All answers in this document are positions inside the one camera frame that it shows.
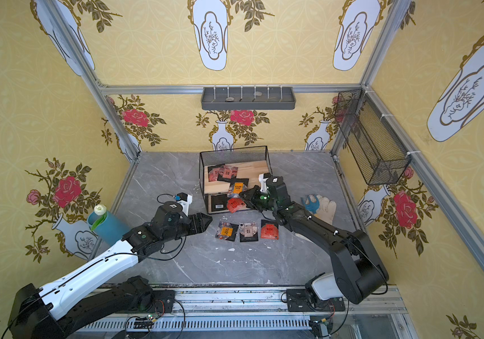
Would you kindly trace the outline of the red black tea bag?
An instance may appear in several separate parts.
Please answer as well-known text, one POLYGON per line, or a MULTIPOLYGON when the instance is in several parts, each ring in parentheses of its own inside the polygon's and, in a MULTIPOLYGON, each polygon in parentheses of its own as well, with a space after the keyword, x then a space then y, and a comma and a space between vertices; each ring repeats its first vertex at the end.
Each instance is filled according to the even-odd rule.
POLYGON ((278 240, 279 226, 276 222, 270 220, 261 220, 261 238, 263 240, 278 240))

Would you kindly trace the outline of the beige floral tea bag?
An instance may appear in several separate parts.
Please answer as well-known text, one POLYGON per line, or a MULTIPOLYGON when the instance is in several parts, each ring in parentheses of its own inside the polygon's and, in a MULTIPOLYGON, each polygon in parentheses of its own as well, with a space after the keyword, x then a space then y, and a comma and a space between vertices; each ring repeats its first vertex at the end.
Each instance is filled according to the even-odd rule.
POLYGON ((239 225, 240 242, 257 242, 259 234, 256 223, 241 223, 239 225))

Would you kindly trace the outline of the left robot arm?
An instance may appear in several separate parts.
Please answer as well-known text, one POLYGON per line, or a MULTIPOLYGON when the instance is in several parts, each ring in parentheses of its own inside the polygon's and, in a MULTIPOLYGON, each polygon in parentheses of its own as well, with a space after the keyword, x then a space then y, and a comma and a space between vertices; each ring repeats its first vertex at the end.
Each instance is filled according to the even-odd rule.
POLYGON ((136 276, 106 292, 93 292, 138 263, 151 259, 164 243, 204 233, 212 216, 188 215, 187 206, 168 201, 153 219, 134 227, 100 256, 41 288, 29 284, 15 296, 7 332, 14 338, 67 338, 111 314, 152 307, 147 279, 136 276))

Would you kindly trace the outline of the orange label tea bag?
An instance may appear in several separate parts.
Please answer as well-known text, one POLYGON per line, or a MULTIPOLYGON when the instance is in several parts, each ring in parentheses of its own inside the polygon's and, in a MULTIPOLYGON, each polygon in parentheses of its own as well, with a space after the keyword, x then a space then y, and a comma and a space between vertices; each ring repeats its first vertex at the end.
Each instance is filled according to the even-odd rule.
POLYGON ((238 228, 238 224, 221 222, 216 230, 215 238, 218 240, 234 242, 238 234, 238 228))

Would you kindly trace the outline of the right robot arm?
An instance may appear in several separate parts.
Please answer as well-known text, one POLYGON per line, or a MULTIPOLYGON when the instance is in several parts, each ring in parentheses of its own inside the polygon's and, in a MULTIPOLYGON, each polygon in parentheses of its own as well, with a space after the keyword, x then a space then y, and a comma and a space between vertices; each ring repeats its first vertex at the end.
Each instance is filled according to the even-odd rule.
POLYGON ((332 272, 318 275, 305 286, 311 298, 325 301, 343 297, 358 305, 376 295, 381 286, 388 286, 389 274, 368 235, 362 230, 339 229, 309 212, 291 199, 282 177, 268 177, 261 186, 239 196, 253 210, 271 211, 279 225, 329 255, 332 272))

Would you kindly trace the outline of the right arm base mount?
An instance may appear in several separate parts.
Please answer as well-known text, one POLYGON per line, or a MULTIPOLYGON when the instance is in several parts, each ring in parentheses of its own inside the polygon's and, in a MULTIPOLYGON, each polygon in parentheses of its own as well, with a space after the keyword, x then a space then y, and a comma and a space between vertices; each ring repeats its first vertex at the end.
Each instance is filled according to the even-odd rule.
POLYGON ((342 297, 321 300, 317 295, 304 289, 289 289, 282 293, 280 300, 287 305, 289 312, 344 312, 346 305, 342 297))

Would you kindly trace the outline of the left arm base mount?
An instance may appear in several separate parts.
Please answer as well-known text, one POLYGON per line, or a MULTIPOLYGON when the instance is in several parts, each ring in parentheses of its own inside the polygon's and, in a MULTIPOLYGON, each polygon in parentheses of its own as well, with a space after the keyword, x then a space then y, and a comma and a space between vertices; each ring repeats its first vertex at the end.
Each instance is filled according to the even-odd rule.
POLYGON ((132 312, 158 313, 159 315, 170 314, 174 308, 174 290, 153 290, 145 292, 137 298, 134 306, 130 308, 132 312))

